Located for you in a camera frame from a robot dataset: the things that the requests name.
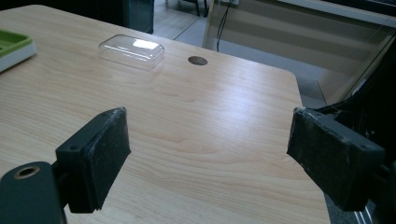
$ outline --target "chair leg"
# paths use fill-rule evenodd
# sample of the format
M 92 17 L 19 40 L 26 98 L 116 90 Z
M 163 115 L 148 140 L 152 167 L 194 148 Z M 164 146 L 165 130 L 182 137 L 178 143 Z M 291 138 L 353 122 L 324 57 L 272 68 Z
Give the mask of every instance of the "chair leg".
M 200 17 L 198 0 L 195 1 L 195 7 L 197 8 L 197 16 Z
M 204 17 L 206 18 L 206 17 L 207 17 L 207 13 L 209 12 L 209 8 L 207 8 L 207 2 L 206 2 L 206 0 L 204 0 L 204 4 L 205 4 L 205 14 L 204 14 Z

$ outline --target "black cable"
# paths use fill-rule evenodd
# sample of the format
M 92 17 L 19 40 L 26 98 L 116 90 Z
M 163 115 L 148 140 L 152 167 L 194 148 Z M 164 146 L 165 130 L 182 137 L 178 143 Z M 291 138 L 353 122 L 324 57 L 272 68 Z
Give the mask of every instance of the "black cable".
M 220 39 L 221 39 L 221 34 L 222 34 L 223 29 L 224 29 L 225 21 L 227 20 L 228 9 L 230 9 L 230 6 L 231 6 L 232 2 L 233 2 L 233 0 L 230 0 L 228 2 L 227 9 L 225 10 L 224 15 L 222 16 L 221 22 L 220 22 L 220 25 L 219 25 L 218 35 L 217 35 L 217 38 L 218 38 L 217 50 L 218 50 L 218 52 L 219 52 L 219 42 L 220 42 Z

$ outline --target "clear plastic box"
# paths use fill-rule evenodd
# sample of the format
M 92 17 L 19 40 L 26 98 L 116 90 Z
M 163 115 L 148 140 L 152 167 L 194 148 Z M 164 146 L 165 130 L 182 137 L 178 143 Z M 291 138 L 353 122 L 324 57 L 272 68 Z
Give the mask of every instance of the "clear plastic box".
M 115 63 L 149 70 L 163 60 L 162 45 L 128 35 L 114 35 L 99 45 L 100 56 Z

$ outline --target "floor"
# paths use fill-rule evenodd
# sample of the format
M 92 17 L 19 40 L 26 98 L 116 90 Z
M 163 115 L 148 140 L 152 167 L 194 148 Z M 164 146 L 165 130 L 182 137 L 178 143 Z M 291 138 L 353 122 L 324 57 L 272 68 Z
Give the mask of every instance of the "floor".
M 192 3 L 183 0 L 156 0 L 154 35 L 201 47 L 206 25 L 206 18 L 203 17 L 205 14 L 203 1 L 200 1 L 200 8 L 201 17 L 197 17 L 195 5 Z M 304 106 L 319 108 L 326 105 L 317 82 L 323 73 L 321 68 L 226 41 L 220 42 L 219 51 L 291 71 L 296 76 Z M 357 217 L 361 214 L 342 212 L 326 195 L 325 199 L 332 224 L 360 223 Z

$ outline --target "wooden table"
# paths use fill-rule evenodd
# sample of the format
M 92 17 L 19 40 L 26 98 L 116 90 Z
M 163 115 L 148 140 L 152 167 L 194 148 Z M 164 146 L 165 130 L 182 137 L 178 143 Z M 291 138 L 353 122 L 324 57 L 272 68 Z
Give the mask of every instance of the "wooden table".
M 37 55 L 0 74 L 0 175 L 125 106 L 132 153 L 102 211 L 69 223 L 329 223 L 322 191 L 286 154 L 294 75 L 56 9 L 0 11 Z M 151 71 L 101 59 L 116 34 L 162 44 Z M 190 56 L 208 60 L 189 63 Z

